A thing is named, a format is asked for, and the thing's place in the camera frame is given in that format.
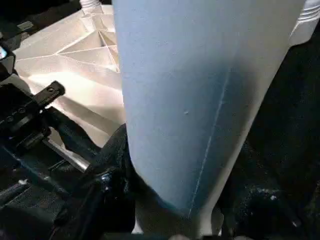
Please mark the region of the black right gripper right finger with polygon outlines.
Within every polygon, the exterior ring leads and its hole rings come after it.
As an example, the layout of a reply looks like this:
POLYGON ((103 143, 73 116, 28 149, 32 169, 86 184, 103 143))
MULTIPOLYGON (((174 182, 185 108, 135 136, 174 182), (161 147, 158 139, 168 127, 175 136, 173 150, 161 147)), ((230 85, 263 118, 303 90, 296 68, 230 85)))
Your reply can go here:
POLYGON ((224 240, 318 240, 320 198, 305 186, 289 188, 249 142, 245 142, 220 196, 224 240))

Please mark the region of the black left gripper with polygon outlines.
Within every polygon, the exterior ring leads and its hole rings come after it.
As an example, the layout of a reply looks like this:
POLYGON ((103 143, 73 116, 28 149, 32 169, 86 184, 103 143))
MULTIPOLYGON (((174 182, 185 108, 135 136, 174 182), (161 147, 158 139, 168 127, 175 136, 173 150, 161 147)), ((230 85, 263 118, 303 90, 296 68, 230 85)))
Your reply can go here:
POLYGON ((53 127, 68 151, 93 162, 101 151, 86 131, 58 109, 46 107, 65 94, 65 88, 53 81, 36 94, 19 78, 8 78, 0 84, 0 147, 32 148, 47 138, 53 127))

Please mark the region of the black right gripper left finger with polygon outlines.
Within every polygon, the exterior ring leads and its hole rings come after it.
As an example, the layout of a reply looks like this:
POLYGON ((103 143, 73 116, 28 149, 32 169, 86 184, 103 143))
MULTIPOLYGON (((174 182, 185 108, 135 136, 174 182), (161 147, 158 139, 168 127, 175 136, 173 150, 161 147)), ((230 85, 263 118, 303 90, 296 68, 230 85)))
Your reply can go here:
POLYGON ((77 182, 55 219, 51 240, 101 240, 132 233, 136 222, 136 174, 127 127, 109 138, 77 182))

